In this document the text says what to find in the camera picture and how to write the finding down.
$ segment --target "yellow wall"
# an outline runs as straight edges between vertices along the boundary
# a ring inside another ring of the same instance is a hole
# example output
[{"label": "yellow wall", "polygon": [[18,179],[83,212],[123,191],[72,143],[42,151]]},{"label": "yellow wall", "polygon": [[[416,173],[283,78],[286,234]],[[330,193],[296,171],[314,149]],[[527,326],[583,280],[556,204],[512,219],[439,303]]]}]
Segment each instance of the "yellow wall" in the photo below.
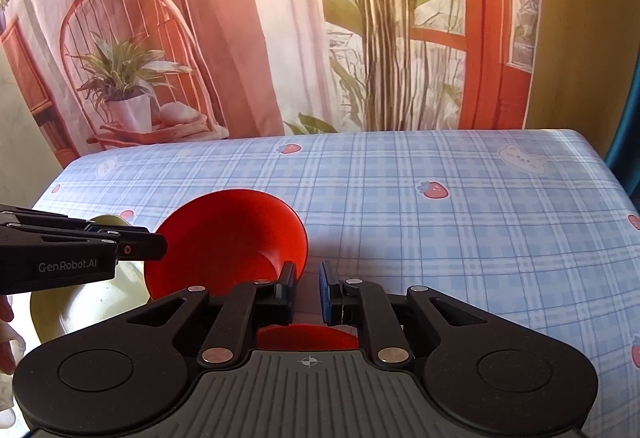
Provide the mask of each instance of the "yellow wall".
[{"label": "yellow wall", "polygon": [[640,45],[640,0],[542,0],[528,129],[575,129],[604,156]]},{"label": "yellow wall", "polygon": [[0,49],[0,203],[32,207],[60,170]]}]

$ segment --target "white flower pot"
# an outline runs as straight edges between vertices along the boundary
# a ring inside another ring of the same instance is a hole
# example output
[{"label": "white flower pot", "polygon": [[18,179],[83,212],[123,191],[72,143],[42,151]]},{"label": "white flower pot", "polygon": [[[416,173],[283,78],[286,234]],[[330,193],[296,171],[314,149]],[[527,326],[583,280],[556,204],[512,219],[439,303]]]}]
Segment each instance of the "white flower pot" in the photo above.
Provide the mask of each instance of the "white flower pot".
[{"label": "white flower pot", "polygon": [[146,94],[127,100],[108,101],[113,120],[129,132],[151,132],[151,101]]}]

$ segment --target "ribbed gray panel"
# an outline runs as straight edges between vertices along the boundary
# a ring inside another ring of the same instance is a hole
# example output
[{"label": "ribbed gray panel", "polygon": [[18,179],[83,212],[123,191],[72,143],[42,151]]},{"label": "ribbed gray panel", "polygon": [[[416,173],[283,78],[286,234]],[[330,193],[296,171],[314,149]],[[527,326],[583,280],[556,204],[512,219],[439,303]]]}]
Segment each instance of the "ribbed gray panel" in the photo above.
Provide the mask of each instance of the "ribbed gray panel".
[{"label": "ribbed gray panel", "polygon": [[176,412],[129,437],[486,438],[441,417],[411,376],[377,370],[358,351],[254,352],[238,370],[204,374]]}]

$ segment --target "red bowl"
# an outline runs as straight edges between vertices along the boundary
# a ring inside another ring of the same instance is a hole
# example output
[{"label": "red bowl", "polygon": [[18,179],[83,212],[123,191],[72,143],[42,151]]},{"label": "red bowl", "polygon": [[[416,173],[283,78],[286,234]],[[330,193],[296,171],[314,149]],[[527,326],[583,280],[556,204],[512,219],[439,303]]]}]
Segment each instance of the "red bowl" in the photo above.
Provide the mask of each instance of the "red bowl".
[{"label": "red bowl", "polygon": [[259,330],[257,347],[273,352],[357,350],[358,338],[329,326],[290,324]]},{"label": "red bowl", "polygon": [[267,193],[229,189],[200,196],[158,228],[167,241],[160,261],[145,263],[152,299],[193,285],[227,295],[236,284],[276,280],[286,261],[299,279],[306,263],[305,227],[293,209]]}]

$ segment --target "silver screw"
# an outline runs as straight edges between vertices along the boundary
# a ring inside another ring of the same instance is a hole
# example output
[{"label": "silver screw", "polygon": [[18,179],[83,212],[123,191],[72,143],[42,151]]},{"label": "silver screw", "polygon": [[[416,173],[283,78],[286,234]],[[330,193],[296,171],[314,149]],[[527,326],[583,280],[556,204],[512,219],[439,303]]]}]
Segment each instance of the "silver screw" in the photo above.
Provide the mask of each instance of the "silver screw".
[{"label": "silver screw", "polygon": [[202,352],[202,360],[210,364],[224,364],[234,358],[231,350],[226,348],[209,348]]},{"label": "silver screw", "polygon": [[378,352],[378,358],[388,364],[399,364],[409,358],[409,352],[402,348],[383,348]]}]

